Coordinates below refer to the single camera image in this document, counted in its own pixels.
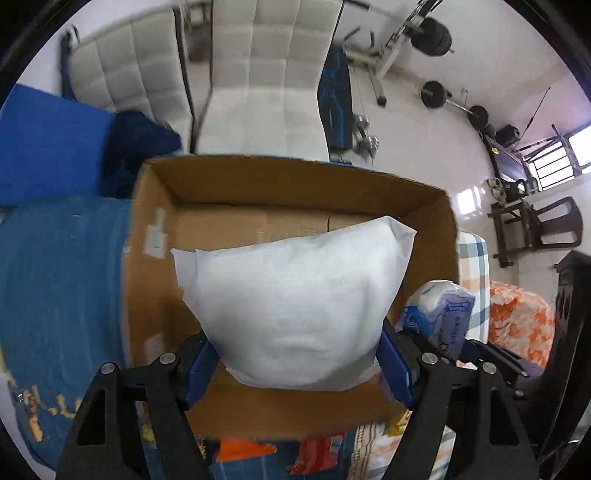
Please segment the gym equipment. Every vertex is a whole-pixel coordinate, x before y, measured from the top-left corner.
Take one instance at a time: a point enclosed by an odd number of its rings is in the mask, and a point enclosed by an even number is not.
[[[452,35],[445,25],[433,17],[425,17],[418,28],[412,30],[410,43],[430,57],[442,57],[452,47]]]
[[[413,47],[431,57],[440,57],[448,52],[453,53],[451,49],[452,36],[449,30],[434,18],[427,16],[441,4],[441,1],[420,0],[415,9],[402,22],[399,29],[392,33],[384,46],[379,49],[377,56],[374,55],[375,48],[371,48],[367,52],[359,52],[350,48],[344,49],[349,60],[362,63],[368,69],[369,78],[379,106],[385,106],[387,102],[381,80],[409,40]],[[345,0],[345,2],[367,11],[375,11],[395,20],[398,19],[396,15],[362,0]]]
[[[368,135],[369,119],[366,116],[355,115],[353,118],[353,126],[355,132],[353,136],[357,143],[353,149],[355,153],[361,155],[367,160],[367,156],[375,158],[375,154],[379,148],[378,137]]]
[[[451,100],[452,94],[441,83],[431,80],[421,89],[421,101],[427,108],[442,108],[445,104],[453,105],[468,115],[468,121],[474,129],[481,131],[488,126],[488,111],[480,105],[474,105],[470,109]]]
[[[529,130],[529,128],[531,127],[531,124],[534,122],[534,118],[535,116],[538,114],[538,112],[540,111],[540,107],[542,106],[542,103],[544,103],[544,100],[546,100],[546,96],[548,95],[548,92],[550,91],[552,87],[548,87],[546,89],[546,93],[544,94],[544,96],[542,97],[542,100],[540,100],[540,104],[538,105],[538,108],[535,109],[534,114],[531,116],[530,121],[527,122],[527,126],[525,127],[525,130],[523,132],[523,135],[521,136],[521,138],[523,138],[525,136],[525,134],[527,133],[527,131]],[[517,145],[515,146],[515,148],[517,148],[519,146],[519,142],[521,142],[521,138],[519,139],[519,141],[517,142]]]
[[[513,125],[505,125],[495,135],[495,140],[505,148],[515,145],[520,138],[519,129]]]
[[[495,138],[495,135],[496,135],[495,127],[492,124],[488,124],[484,129],[484,133],[491,138]]]

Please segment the window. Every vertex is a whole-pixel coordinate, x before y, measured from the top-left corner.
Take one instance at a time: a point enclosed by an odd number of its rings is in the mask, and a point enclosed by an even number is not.
[[[573,147],[582,173],[591,171],[591,125],[581,131],[566,135]],[[577,174],[560,141],[554,141],[535,156],[527,159],[531,174],[538,180],[540,190],[556,187],[572,180]]]

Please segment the white pillow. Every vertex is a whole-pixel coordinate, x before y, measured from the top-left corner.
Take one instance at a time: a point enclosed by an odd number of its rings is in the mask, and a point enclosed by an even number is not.
[[[377,372],[416,231],[389,216],[316,236],[172,250],[183,300],[252,387],[345,390]]]

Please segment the dumbbell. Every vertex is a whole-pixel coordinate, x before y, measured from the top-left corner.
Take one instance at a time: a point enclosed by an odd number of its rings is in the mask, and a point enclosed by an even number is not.
[[[474,105],[470,109],[451,100],[452,94],[439,82],[431,80],[421,89],[421,101],[427,108],[441,108],[445,104],[453,105],[468,115],[468,121],[474,129],[481,131],[488,125],[488,111],[480,105]]]
[[[369,119],[363,115],[355,115],[353,117],[353,126],[356,129],[353,134],[355,140],[357,140],[355,153],[362,156],[369,154],[370,157],[375,158],[379,147],[379,140],[378,137],[370,136],[367,133]]]

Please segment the exercise machine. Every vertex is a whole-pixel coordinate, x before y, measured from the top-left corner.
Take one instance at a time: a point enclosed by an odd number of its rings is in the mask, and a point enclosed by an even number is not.
[[[346,3],[374,11],[397,20],[390,12],[374,7],[362,0],[345,0]],[[402,22],[399,29],[390,35],[388,41],[375,50],[372,35],[372,47],[366,51],[356,51],[352,48],[344,48],[347,58],[351,61],[365,65],[369,72],[376,101],[379,106],[385,106],[387,98],[382,86],[382,79],[394,64],[394,61],[402,51],[402,48],[410,41],[414,48],[430,57],[441,57],[452,50],[452,35],[450,31],[428,14],[441,4],[442,0],[420,0],[415,9]],[[353,30],[345,39],[353,36],[359,28]]]

